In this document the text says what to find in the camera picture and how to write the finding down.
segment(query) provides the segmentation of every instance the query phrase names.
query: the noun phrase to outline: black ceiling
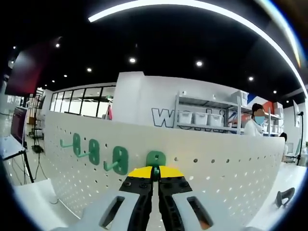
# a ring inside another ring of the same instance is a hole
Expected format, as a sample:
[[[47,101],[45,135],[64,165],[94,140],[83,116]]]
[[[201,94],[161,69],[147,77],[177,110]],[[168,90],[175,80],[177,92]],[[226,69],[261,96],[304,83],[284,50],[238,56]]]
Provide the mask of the black ceiling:
[[[60,48],[41,75],[50,90],[116,82],[119,72],[210,81],[278,101],[300,88],[281,56],[255,32],[225,16],[186,6],[151,6],[87,21],[100,10],[125,1],[35,1],[14,8],[7,25],[7,64],[14,54],[46,39]],[[232,10],[265,29],[270,18],[253,1],[207,0]],[[282,47],[287,43],[275,30]],[[130,64],[129,57],[137,62]],[[197,68],[195,62],[204,66]],[[253,82],[247,78],[253,76]]]

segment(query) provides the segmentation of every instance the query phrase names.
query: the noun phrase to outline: white pegboard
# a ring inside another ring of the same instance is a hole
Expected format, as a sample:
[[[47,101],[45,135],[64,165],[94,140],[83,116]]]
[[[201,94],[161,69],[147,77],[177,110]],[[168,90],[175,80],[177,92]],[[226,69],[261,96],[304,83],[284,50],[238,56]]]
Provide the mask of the white pegboard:
[[[87,156],[77,158],[72,147],[60,147],[60,139],[70,144],[74,133],[81,137],[82,153],[88,151],[90,139],[99,142],[98,166]],[[194,191],[223,201],[230,216],[246,225],[272,188],[284,140],[137,126],[48,112],[42,165],[59,198],[77,216],[81,217],[82,209],[107,189],[119,189],[126,178],[103,168],[104,160],[112,162],[115,146],[127,149],[128,172],[144,167],[150,151],[163,152],[167,166],[178,168]],[[158,204],[158,197],[152,202]],[[148,230],[165,230],[157,206],[153,206]]]

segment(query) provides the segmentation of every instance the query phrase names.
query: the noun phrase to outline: storage bin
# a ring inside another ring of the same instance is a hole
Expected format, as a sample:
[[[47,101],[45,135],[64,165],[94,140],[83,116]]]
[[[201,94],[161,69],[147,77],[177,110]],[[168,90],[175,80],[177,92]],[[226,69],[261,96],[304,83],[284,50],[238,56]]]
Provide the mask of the storage bin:
[[[197,125],[207,125],[208,113],[195,112],[193,114],[193,123]]]
[[[273,133],[278,133],[279,126],[278,125],[272,125],[272,126],[273,126],[272,132]]]
[[[179,112],[179,120],[180,124],[191,124],[192,123],[192,112]]]
[[[241,105],[246,107],[247,106],[247,100],[248,100],[248,93],[244,92],[242,90],[238,90],[237,92],[233,93],[230,96],[230,102],[237,103],[237,97],[238,96],[241,98]]]
[[[275,108],[275,115],[283,118],[283,108]]]
[[[263,131],[268,132],[269,131],[269,127],[268,127],[268,123],[264,123],[263,124]]]
[[[222,115],[208,115],[207,124],[215,127],[222,127]]]

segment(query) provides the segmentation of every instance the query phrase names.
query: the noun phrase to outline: ceiling light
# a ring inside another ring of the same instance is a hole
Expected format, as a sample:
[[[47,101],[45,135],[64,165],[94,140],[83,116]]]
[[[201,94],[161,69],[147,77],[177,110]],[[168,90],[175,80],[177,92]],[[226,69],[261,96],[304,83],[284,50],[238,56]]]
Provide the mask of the ceiling light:
[[[197,66],[202,66],[203,63],[202,63],[201,61],[198,61],[198,62],[196,62],[196,65],[197,65]]]
[[[295,77],[297,78],[299,84],[301,85],[305,97],[308,98],[308,92],[306,90],[306,87],[304,85],[303,80],[301,79],[296,67],[293,65],[290,58],[286,55],[286,53],[281,49],[281,47],[270,37],[268,36],[263,30],[261,30],[259,27],[257,27],[255,24],[251,23],[247,19],[239,16],[238,14],[235,14],[231,11],[228,11],[222,7],[212,5],[206,2],[196,1],[196,0],[136,0],[131,1],[127,3],[123,3],[114,7],[111,7],[107,10],[101,11],[91,17],[88,18],[90,22],[94,22],[100,18],[106,17],[108,15],[124,11],[127,9],[132,9],[136,7],[142,7],[142,6],[150,6],[150,5],[185,5],[185,6],[191,6],[196,8],[201,8],[209,11],[213,11],[219,14],[222,14],[226,17],[232,18],[235,21],[238,21],[239,23],[245,25],[246,27],[250,28],[251,30],[255,31],[258,35],[260,35],[263,39],[265,39],[280,55],[281,57],[287,62],[287,64],[292,69]]]
[[[129,62],[130,62],[131,64],[134,64],[134,63],[136,62],[136,59],[135,59],[135,58],[130,58],[130,59],[129,59]]]

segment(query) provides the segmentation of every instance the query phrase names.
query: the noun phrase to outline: floor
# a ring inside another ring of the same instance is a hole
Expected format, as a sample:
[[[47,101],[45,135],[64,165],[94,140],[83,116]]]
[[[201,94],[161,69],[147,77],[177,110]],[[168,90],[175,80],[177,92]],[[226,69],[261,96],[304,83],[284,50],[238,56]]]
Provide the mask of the floor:
[[[10,134],[11,122],[11,117],[0,115],[0,136]],[[27,125],[27,133],[30,129],[31,126]],[[29,165],[36,183],[29,184],[30,179],[27,170],[23,167],[24,163],[21,156],[5,161],[4,163],[8,172],[8,179],[12,185],[16,186],[15,193],[20,198],[21,205],[24,206],[44,231],[58,226],[67,227],[69,224],[75,223],[78,218],[68,213],[66,207],[57,200],[51,181],[45,176],[43,168],[39,164],[39,155],[32,151],[31,146],[33,145],[33,140],[26,137],[26,141],[28,144],[27,156]],[[40,141],[40,145],[44,149],[43,141]],[[285,191],[290,187],[295,187],[295,193],[299,193],[299,187],[305,172],[305,167],[281,163],[279,174],[267,200],[248,226],[265,231],[270,230],[292,205],[291,202],[287,208],[281,207],[278,209],[273,203],[277,191]]]

